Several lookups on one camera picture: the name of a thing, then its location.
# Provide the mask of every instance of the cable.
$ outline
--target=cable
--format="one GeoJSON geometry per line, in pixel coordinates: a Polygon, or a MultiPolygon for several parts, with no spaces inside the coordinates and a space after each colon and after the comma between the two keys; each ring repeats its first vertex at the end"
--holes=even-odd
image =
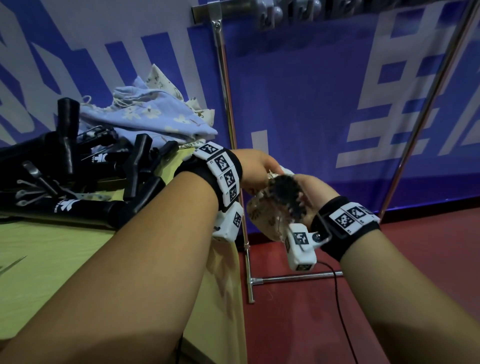
{"type": "Polygon", "coordinates": [[[180,357],[181,357],[181,343],[183,341],[183,333],[182,335],[180,336],[180,339],[179,339],[179,343],[177,345],[177,352],[175,353],[175,364],[179,364],[180,363],[180,357]]]}
{"type": "Polygon", "coordinates": [[[357,356],[355,355],[355,350],[353,350],[352,342],[350,341],[350,336],[348,336],[347,327],[345,326],[345,322],[343,322],[342,310],[340,310],[340,300],[338,299],[338,284],[337,284],[337,281],[336,281],[335,270],[329,264],[327,264],[325,262],[322,262],[320,260],[317,260],[317,263],[323,264],[324,266],[328,267],[328,269],[330,269],[333,273],[333,279],[334,279],[334,282],[335,282],[336,308],[338,310],[338,316],[340,316],[340,321],[341,321],[342,326],[343,326],[343,331],[345,332],[345,336],[347,337],[348,345],[349,345],[350,350],[352,352],[353,359],[355,360],[355,364],[359,364],[357,356]]]}

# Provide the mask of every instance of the red floor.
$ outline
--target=red floor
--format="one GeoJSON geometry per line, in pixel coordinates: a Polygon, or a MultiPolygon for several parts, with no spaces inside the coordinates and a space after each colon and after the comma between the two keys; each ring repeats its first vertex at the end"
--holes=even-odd
{"type": "MultiPolygon", "coordinates": [[[[480,208],[386,224],[382,230],[480,320],[480,208]]],[[[281,243],[254,245],[251,253],[254,277],[291,274],[281,243]]],[[[318,256],[339,268],[323,252],[318,256]]],[[[338,281],[343,318],[359,363],[388,363],[346,281],[338,281]]],[[[354,363],[338,318],[332,279],[256,286],[253,293],[255,304],[244,305],[249,364],[354,363]]]]}

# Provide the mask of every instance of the right hand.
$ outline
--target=right hand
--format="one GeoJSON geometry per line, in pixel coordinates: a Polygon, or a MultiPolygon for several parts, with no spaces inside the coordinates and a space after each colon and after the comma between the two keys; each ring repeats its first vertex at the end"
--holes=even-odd
{"type": "Polygon", "coordinates": [[[305,200],[307,216],[303,219],[303,223],[310,229],[310,225],[318,210],[328,201],[340,195],[332,187],[316,177],[306,174],[296,174],[294,178],[307,197],[305,200]]]}

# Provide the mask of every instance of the yellow table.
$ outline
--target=yellow table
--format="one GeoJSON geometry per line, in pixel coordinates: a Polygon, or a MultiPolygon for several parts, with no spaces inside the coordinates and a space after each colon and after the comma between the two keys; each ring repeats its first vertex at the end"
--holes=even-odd
{"type": "MultiPolygon", "coordinates": [[[[166,183],[191,152],[180,150],[162,170],[166,183]]],[[[0,276],[0,339],[15,336],[112,234],[103,229],[31,221],[0,225],[0,266],[27,256],[0,276]]],[[[239,256],[234,244],[212,242],[184,338],[187,348],[191,344],[196,349],[193,351],[216,364],[247,363],[239,256]]]]}

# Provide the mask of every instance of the wrist strap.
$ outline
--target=wrist strap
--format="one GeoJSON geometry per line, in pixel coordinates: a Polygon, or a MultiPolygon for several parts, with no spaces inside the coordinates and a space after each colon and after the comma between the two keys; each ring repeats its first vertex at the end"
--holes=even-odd
{"type": "MultiPolygon", "coordinates": [[[[345,196],[330,200],[320,209],[319,215],[332,233],[332,240],[322,245],[321,249],[338,262],[361,236],[380,229],[377,216],[362,205],[350,202],[345,196]]],[[[318,215],[313,218],[311,230],[321,235],[326,233],[318,215]]]]}
{"type": "Polygon", "coordinates": [[[196,149],[178,167],[174,176],[183,171],[197,174],[212,186],[219,210],[227,211],[240,195],[241,163],[234,153],[216,143],[208,142],[196,149]]]}

